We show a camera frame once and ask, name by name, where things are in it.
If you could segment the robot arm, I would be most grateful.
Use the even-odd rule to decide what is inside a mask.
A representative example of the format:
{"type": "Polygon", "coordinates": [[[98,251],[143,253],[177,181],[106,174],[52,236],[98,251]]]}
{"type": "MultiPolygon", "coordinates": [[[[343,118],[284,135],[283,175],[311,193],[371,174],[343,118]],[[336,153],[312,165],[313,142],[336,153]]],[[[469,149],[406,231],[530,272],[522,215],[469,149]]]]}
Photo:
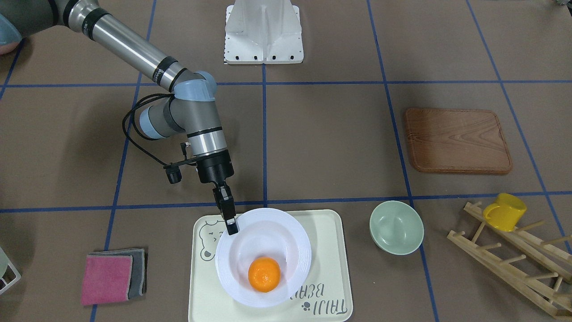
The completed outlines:
{"type": "Polygon", "coordinates": [[[3,0],[1,2],[1,45],[63,25],[99,43],[134,67],[167,94],[152,94],[141,105],[160,100],[145,108],[135,128],[147,140],[186,134],[183,153],[192,157],[163,164],[170,183],[181,180],[179,167],[193,165],[202,183],[213,184],[217,208],[227,233],[239,232],[231,189],[226,179],[234,174],[222,124],[217,112],[216,81],[207,72],[191,72],[177,59],[163,53],[141,35],[113,17],[96,0],[3,0]]]}

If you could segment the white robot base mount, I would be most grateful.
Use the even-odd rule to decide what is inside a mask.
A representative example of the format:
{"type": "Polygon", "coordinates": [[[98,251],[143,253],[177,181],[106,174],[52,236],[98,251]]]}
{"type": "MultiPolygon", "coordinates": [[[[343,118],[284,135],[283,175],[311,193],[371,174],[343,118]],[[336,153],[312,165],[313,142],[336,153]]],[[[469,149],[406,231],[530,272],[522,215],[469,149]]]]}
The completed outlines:
{"type": "Polygon", "coordinates": [[[300,64],[300,9],[290,0],[237,0],[225,12],[226,64],[300,64]]]}

